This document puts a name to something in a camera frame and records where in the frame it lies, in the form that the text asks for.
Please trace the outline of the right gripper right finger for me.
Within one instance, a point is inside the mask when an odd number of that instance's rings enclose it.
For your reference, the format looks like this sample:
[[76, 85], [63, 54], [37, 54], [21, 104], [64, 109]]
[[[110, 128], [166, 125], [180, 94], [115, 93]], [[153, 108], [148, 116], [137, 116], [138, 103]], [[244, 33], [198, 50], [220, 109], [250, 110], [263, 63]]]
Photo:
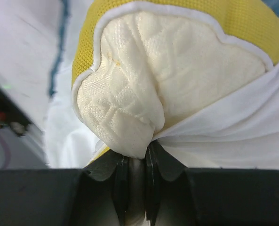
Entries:
[[279, 170], [188, 168], [156, 141], [145, 162], [153, 226], [279, 226]]

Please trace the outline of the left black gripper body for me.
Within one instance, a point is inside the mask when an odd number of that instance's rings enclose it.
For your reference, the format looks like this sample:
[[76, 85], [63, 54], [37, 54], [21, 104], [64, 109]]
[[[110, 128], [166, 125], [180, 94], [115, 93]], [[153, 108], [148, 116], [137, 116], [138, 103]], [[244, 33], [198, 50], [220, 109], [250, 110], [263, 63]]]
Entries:
[[9, 127], [17, 136], [36, 136], [31, 119], [0, 88], [0, 129]]

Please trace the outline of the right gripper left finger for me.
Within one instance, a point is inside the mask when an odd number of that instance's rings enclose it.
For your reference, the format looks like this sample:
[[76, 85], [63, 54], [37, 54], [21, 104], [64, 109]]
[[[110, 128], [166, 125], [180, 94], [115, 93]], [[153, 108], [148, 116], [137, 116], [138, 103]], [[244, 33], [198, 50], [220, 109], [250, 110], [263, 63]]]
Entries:
[[122, 226], [128, 162], [108, 151], [83, 169], [0, 170], [0, 226]]

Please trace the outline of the blue white pillowcase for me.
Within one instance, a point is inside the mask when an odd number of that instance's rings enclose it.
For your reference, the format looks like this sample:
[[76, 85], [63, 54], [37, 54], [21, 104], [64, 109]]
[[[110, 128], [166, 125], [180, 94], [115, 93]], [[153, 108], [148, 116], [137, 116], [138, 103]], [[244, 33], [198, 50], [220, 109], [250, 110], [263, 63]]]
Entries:
[[148, 145], [190, 168], [279, 170], [279, 17], [261, 0], [63, 0], [46, 164]]

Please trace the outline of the cream yellow pillow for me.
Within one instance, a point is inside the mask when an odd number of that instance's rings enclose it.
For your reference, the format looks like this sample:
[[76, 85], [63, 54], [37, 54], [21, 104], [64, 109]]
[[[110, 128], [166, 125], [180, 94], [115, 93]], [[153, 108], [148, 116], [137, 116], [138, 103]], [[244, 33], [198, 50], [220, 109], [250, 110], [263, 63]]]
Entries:
[[95, 0], [72, 65], [79, 120], [112, 150], [279, 133], [279, 18], [260, 0]]

